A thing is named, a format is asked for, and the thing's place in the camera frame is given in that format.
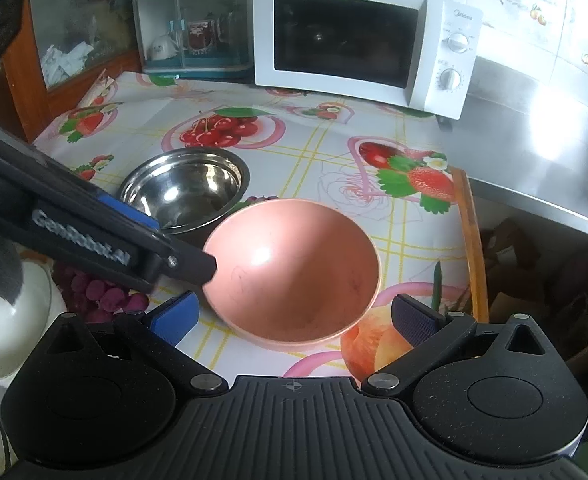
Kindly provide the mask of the cream plastic bowl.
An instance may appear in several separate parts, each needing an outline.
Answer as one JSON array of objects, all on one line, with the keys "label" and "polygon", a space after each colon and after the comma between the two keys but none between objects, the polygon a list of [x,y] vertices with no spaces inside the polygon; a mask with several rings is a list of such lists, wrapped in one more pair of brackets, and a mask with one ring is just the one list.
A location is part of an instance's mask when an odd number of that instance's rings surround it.
[{"label": "cream plastic bowl", "polygon": [[40,338],[66,311],[49,268],[24,260],[23,286],[10,304],[0,296],[0,386],[9,387]]}]

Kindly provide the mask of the pink plastic bowl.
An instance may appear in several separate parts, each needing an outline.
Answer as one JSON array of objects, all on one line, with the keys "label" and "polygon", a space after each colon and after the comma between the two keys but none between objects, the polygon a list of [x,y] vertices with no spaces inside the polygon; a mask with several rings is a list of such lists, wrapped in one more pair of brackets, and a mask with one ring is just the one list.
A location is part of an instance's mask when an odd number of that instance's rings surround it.
[{"label": "pink plastic bowl", "polygon": [[338,210],[295,198],[254,203],[204,245],[217,271],[204,296],[239,336],[289,351],[331,341],[362,320],[381,288],[376,247]]}]

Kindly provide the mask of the stainless steel bowl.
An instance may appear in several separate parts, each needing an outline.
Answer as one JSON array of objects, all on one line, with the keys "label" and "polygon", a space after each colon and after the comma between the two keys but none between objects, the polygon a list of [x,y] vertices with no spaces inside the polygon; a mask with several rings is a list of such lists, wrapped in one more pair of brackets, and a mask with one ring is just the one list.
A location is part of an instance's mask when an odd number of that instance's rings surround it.
[{"label": "stainless steel bowl", "polygon": [[222,148],[179,148],[154,157],[123,180],[118,198],[155,219],[168,236],[196,247],[243,200],[251,174]]}]

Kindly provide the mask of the fruit print tablecloth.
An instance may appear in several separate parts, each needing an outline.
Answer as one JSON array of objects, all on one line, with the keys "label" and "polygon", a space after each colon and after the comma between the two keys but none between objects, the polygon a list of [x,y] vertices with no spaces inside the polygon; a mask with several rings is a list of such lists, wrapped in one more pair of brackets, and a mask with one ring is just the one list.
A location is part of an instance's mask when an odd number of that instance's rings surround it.
[{"label": "fruit print tablecloth", "polygon": [[[207,283],[163,276],[141,292],[36,252],[30,261],[49,268],[66,311],[0,386],[0,479],[470,477],[472,466],[425,437],[405,404],[361,390],[411,350],[391,323],[397,295],[452,304],[484,276],[467,178],[440,134],[435,117],[411,110],[134,73],[102,103],[56,118],[29,151],[98,202],[119,200],[123,180],[154,157],[222,148],[251,174],[233,214],[279,198],[332,207],[370,237],[381,288],[346,333],[280,351],[222,322]],[[180,390],[119,349],[117,315],[183,292],[195,293],[199,317],[177,349],[227,391]]]}]

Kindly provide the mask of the brown wooden cabinet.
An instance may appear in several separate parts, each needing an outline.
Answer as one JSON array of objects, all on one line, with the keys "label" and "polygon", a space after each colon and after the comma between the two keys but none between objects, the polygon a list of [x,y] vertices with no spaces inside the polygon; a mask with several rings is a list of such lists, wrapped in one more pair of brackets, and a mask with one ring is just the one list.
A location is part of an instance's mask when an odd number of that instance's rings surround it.
[{"label": "brown wooden cabinet", "polygon": [[0,61],[0,126],[30,142],[94,81],[139,70],[132,0],[24,0]]}]

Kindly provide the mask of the clear cup storage cabinet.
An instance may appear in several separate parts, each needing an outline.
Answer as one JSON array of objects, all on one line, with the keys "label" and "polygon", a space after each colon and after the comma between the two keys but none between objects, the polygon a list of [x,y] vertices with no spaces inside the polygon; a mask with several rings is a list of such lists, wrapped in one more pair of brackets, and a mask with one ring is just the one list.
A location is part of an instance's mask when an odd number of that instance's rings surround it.
[{"label": "clear cup storage cabinet", "polygon": [[132,0],[142,72],[253,77],[253,0]]}]

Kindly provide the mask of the stainless steel counter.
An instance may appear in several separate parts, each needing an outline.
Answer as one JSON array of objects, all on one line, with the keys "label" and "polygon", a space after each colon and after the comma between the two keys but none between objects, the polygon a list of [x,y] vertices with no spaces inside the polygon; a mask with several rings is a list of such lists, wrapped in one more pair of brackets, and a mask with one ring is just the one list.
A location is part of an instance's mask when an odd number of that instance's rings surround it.
[{"label": "stainless steel counter", "polygon": [[476,196],[588,235],[588,103],[568,82],[478,58],[461,117],[438,124]]}]

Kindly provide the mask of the white microwave oven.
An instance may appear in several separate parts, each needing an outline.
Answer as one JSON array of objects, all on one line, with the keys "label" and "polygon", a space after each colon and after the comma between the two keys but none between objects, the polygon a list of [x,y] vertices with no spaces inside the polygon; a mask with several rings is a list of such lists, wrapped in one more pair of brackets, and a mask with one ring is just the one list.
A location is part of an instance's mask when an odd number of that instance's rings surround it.
[{"label": "white microwave oven", "polygon": [[452,0],[253,0],[255,81],[458,119],[481,25]]}]

